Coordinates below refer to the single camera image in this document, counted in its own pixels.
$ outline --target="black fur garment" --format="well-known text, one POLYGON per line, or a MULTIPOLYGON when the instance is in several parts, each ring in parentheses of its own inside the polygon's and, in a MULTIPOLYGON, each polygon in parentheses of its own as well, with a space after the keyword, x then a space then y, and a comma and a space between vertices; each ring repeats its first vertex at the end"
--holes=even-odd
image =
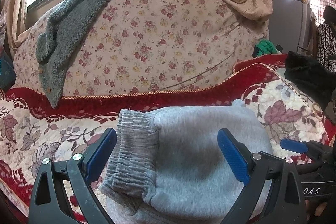
POLYGON ((289 52, 285 60, 285 78, 312 97, 324 111, 336 88, 336 73, 326 70, 317 60, 289 52))

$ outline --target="green cloth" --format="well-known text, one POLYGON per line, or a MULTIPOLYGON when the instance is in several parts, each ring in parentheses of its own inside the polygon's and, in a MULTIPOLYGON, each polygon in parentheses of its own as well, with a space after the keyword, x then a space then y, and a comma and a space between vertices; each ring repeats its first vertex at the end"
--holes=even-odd
POLYGON ((254 48, 254 53, 257 51, 256 56, 253 57, 258 57, 262 56, 263 54, 276 54, 277 49, 274 47, 274 44, 266 39, 261 40, 258 45, 255 46, 254 48))

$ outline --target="person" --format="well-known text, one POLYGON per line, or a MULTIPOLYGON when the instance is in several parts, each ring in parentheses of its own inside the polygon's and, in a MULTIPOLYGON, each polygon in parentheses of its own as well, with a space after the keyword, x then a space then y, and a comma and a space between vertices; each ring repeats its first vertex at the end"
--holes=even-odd
POLYGON ((331 72, 336 72, 336 10, 327 5, 324 23, 318 27, 317 60, 331 72))

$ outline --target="blue gripper pad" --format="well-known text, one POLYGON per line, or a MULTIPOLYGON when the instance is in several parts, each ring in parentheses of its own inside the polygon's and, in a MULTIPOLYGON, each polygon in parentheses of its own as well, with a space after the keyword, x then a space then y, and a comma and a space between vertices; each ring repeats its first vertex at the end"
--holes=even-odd
POLYGON ((282 149, 286 149, 300 154, 308 152, 308 147, 305 143, 295 140, 282 139, 280 142, 280 146, 282 149))
POLYGON ((86 175, 84 180, 88 185, 98 180, 104 166, 109 159, 117 143, 117 134, 113 128, 107 128, 100 138, 89 145, 84 153, 85 157, 90 157, 86 164, 86 175))
POLYGON ((247 162, 223 129, 218 131, 217 142, 236 179, 246 186, 250 180, 247 162))

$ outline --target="floral fabric cover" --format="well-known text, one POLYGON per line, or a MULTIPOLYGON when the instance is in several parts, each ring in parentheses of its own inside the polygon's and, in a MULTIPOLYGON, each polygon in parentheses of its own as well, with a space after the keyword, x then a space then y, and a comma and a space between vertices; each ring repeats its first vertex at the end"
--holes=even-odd
MULTIPOLYGON (((35 47, 54 9, 17 50, 15 87, 43 92, 35 47)), ((222 0, 111 0, 73 55, 63 95, 209 87, 267 37, 267 23, 245 19, 222 0)))
MULTIPOLYGON (((290 138, 328 143, 334 132, 326 132, 325 117, 314 112, 276 72, 281 66, 283 59, 272 66, 252 63, 219 85, 200 90, 63 98, 58 110, 52 109, 40 93, 13 88, 0 101, 0 188, 28 216, 31 190, 42 159, 68 160, 83 152, 105 128, 116 128, 122 108, 150 111, 172 105, 220 106, 230 105, 237 98, 244 100, 265 126, 276 156, 292 155, 297 163, 308 162, 304 156, 282 150, 279 141, 290 138)), ((105 196, 98 189, 104 175, 105 171, 91 186, 105 207, 105 196)), ((66 191, 77 219, 83 221, 69 184, 66 191)))

